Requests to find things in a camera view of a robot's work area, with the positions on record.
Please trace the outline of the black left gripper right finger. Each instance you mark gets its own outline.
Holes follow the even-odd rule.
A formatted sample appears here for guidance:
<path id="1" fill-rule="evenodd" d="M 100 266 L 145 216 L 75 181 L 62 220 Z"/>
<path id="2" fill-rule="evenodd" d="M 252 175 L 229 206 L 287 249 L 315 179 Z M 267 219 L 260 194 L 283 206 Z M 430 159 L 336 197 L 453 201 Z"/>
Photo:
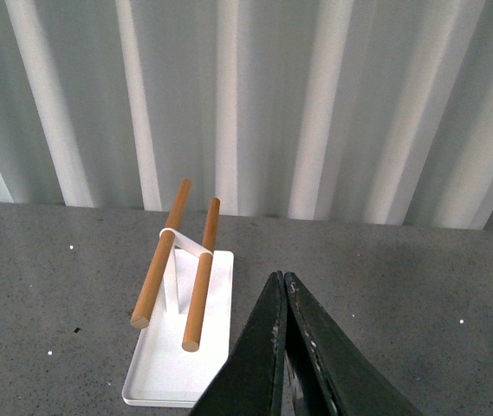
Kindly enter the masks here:
<path id="1" fill-rule="evenodd" d="M 296 415 L 420 415 L 350 341 L 293 272 L 286 355 Z"/>

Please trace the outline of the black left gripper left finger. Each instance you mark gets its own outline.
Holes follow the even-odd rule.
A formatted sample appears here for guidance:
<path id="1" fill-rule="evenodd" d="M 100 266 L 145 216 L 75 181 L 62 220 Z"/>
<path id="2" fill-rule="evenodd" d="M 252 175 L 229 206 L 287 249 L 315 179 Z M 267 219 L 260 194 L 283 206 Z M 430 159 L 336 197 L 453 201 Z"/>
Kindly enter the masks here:
<path id="1" fill-rule="evenodd" d="M 288 304 L 281 271 L 272 273 L 237 343 L 192 415 L 280 415 Z"/>

